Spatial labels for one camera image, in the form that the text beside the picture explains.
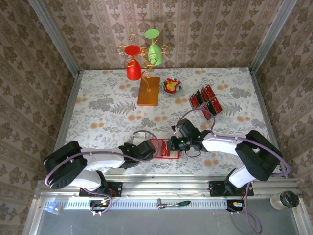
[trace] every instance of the wall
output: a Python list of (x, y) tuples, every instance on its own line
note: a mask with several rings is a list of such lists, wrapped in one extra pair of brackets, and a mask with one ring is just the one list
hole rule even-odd
[(129, 35), (161, 31), (164, 67), (248, 67), (282, 0), (44, 0), (80, 70), (124, 68)]
[(0, 1), (0, 234), (21, 234), (73, 83), (23, 0)]
[(297, 1), (257, 78), (313, 221), (313, 1)]

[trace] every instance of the snack bowl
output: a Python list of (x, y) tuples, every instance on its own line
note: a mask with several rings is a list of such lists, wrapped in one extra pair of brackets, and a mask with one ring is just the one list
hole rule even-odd
[(171, 92), (166, 91), (167, 80), (163, 81), (162, 82), (162, 89), (167, 94), (177, 94), (178, 92), (180, 92), (182, 90), (182, 82), (180, 80), (176, 79), (176, 78), (174, 78), (172, 80), (175, 81), (175, 82), (180, 82), (180, 84), (177, 84), (176, 87), (175, 87), (175, 92), (171, 93)]

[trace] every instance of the bowl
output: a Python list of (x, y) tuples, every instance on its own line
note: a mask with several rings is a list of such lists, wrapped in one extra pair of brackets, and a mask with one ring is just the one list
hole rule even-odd
[(176, 93), (169, 93), (169, 92), (167, 92), (167, 91), (165, 90), (166, 84), (167, 84), (167, 83), (166, 83), (166, 80), (162, 82), (162, 89), (164, 90), (165, 93), (167, 93), (167, 94), (177, 94), (178, 92), (180, 92), (180, 91), (182, 90), (182, 82), (181, 82), (180, 80), (176, 79), (176, 78), (174, 78), (173, 80), (180, 82), (180, 84), (178, 84), (178, 85), (176, 86)]

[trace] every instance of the table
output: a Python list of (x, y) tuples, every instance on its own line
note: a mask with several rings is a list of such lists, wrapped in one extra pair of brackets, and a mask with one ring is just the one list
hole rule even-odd
[[(115, 148), (131, 142), (136, 130), (149, 130), (158, 138), (169, 139), (174, 135), (171, 126), (191, 109), (188, 98), (207, 84), (223, 107), (216, 116), (217, 133), (243, 136), (254, 129), (269, 139), (248, 68), (153, 69), (151, 76), (160, 77), (160, 82), (177, 78), (183, 89), (168, 95), (160, 88), (157, 107), (137, 106), (140, 80), (128, 80), (126, 70), (84, 71), (66, 142)], [(187, 118), (200, 130), (211, 126), (210, 122), (199, 126), (192, 114)], [(178, 160), (153, 159), (127, 170), (100, 170), (106, 174), (228, 174), (242, 165), (233, 155), (208, 152), (192, 159), (184, 153)]]

